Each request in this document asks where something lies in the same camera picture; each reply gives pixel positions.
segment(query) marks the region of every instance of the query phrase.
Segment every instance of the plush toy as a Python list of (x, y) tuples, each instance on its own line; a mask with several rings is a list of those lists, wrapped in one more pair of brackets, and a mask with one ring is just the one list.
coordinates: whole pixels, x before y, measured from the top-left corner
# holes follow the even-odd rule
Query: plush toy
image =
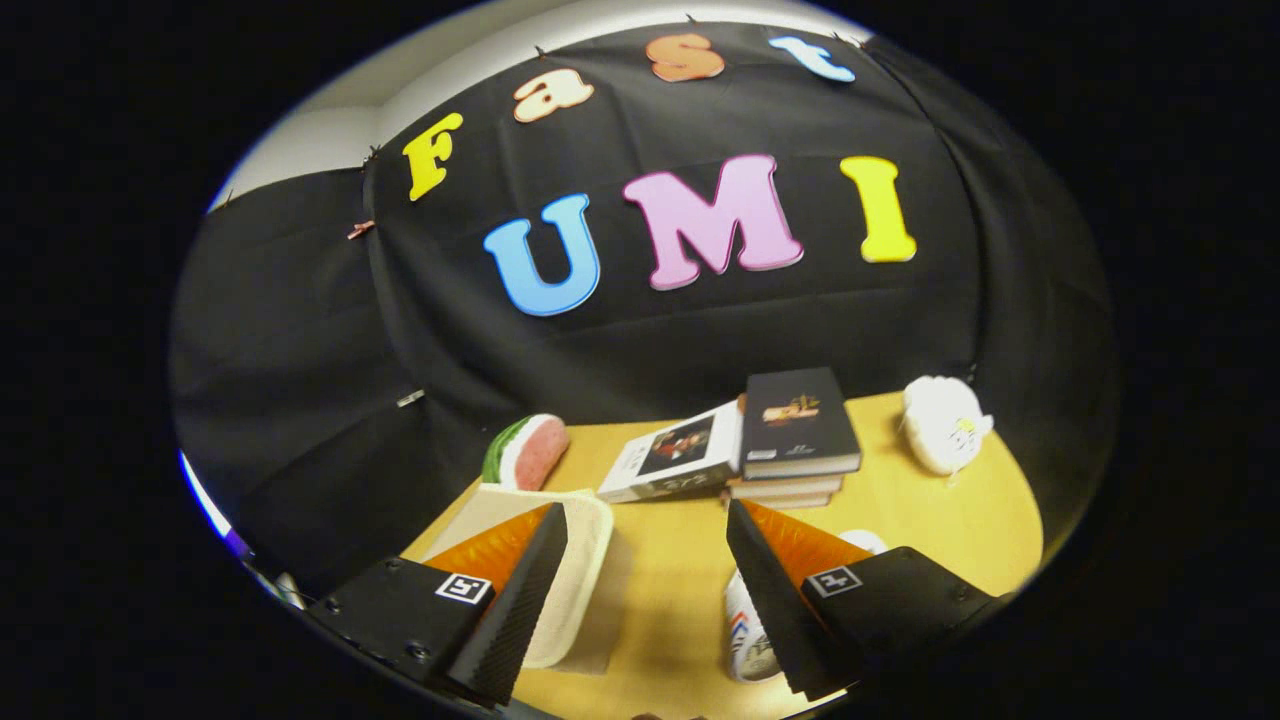
[(498, 433), (484, 455), (481, 480), (511, 489), (541, 489), (568, 447), (564, 420), (530, 415)]
[(956, 378), (925, 375), (902, 391), (902, 424), (920, 462), (954, 482), (978, 456), (982, 438), (995, 423), (982, 414), (969, 386)]

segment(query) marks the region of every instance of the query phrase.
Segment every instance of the foam letter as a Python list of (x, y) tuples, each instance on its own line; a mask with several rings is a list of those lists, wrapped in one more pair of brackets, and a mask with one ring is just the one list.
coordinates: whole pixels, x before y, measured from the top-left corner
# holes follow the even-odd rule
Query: foam letter
[(653, 74), (667, 82), (716, 77), (724, 69), (724, 59), (708, 50), (712, 41), (700, 35), (668, 35), (645, 46), (653, 60)]
[(739, 265), (748, 270), (785, 268), (804, 256), (791, 237), (773, 188), (777, 163), (769, 155), (740, 155), (721, 167), (716, 201), (708, 205), (671, 173), (654, 173), (628, 182), (622, 196), (640, 205), (657, 268), (649, 275), (654, 290), (675, 290), (698, 279), (698, 264), (680, 245), (680, 236), (716, 274), (728, 268), (733, 231), (742, 227)]
[(817, 76), (838, 82), (854, 82), (852, 70), (840, 65), (832, 65), (827, 61), (827, 58), (831, 58), (831, 51), (826, 47), (809, 45), (799, 37), (791, 36), (774, 37), (769, 41), (769, 45), (791, 53), (795, 55), (796, 60), (800, 60), (801, 65), (809, 68), (809, 70)]
[(408, 191), (411, 201), (422, 197), (426, 191), (444, 182), (444, 168), (438, 168), (435, 161), (448, 160), (449, 155), (453, 155), (453, 138), (449, 137), (448, 131), (460, 127), (462, 127), (462, 115), (449, 113), (443, 120), (404, 146), (404, 155), (408, 158), (408, 174), (413, 179), (413, 187)]
[(522, 123), (545, 118), (561, 108), (585, 102), (595, 87), (582, 82), (577, 70), (563, 68), (543, 73), (516, 91), (516, 119)]
[(507, 295), (522, 313), (558, 315), (577, 307), (595, 292), (600, 282), (600, 260), (582, 217), (588, 204), (586, 195), (580, 192), (543, 208), (543, 220), (559, 231), (564, 254), (568, 255), (568, 277), (561, 283), (547, 284), (539, 277), (534, 255), (529, 251), (529, 220), (512, 220), (484, 238), (484, 249), (498, 261), (498, 274)]
[(845, 158), (840, 161), (840, 172), (854, 181), (863, 196), (867, 218), (863, 260), (905, 263), (915, 258), (915, 238), (906, 234), (902, 206), (893, 187), (897, 165), (883, 158)]

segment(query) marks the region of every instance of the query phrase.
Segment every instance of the stack of books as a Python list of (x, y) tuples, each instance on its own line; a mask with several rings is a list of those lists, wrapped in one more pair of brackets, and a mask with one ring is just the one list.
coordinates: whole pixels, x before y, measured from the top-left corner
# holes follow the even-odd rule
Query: stack of books
[(631, 502), (719, 488), (776, 510), (819, 507), (861, 464), (831, 368), (748, 378), (732, 402), (626, 443), (596, 497)]
[(831, 368), (748, 378), (741, 477), (728, 496), (785, 510), (819, 507), (861, 465), (861, 448)]

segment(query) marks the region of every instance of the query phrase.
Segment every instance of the book cover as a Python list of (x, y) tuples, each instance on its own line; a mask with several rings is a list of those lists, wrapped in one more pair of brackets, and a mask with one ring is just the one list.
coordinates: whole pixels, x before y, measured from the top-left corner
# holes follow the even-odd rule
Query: book cover
[(739, 474), (741, 439), (737, 401), (637, 437), (622, 447), (596, 497), (630, 502), (721, 487)]
[(861, 450), (831, 368), (754, 374), (745, 407), (745, 480), (858, 470)]

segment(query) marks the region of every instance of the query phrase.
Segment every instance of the white wall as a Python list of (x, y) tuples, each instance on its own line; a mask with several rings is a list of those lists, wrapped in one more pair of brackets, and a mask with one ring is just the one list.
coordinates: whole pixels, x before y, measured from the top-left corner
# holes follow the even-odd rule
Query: white wall
[(504, 9), (512, 8), (507, 17), (520, 18), (521, 9), (527, 6), (513, 0), (489, 3), (447, 18), (370, 58), (330, 83), (326, 88), (332, 92), (330, 99), (364, 87), (362, 94), (352, 92), (349, 97), (369, 102), (374, 99), (367, 88), (374, 82), (361, 82), (361, 76), (379, 70), (385, 73), (388, 56), (406, 58), (416, 49), (430, 53), (433, 44), (438, 45), (442, 37), (449, 38), (451, 49), (465, 45), (463, 50), (442, 59), (378, 105), (329, 108), (332, 100), (326, 101), (326, 90), (315, 94), (301, 106), (320, 109), (296, 113), (273, 128), (236, 168), (214, 205), (227, 197), (228, 190), (242, 195), (284, 178), (358, 165), (369, 155), (370, 145), (381, 145), (449, 97), (534, 58), (535, 45), (549, 51), (634, 27), (687, 23), (686, 14), (705, 22), (769, 24), (819, 35), (835, 32), (858, 42), (865, 42), (872, 36), (840, 15), (795, 0), (646, 0), (643, 4), (579, 0), (543, 10), (548, 4), (553, 3), (538, 3), (531, 6), (535, 12), (532, 17), (498, 29), (493, 23), (503, 17)]
[(282, 119), (241, 160), (214, 197), (244, 195), (284, 178), (358, 165), (378, 145), (378, 108), (332, 108)]

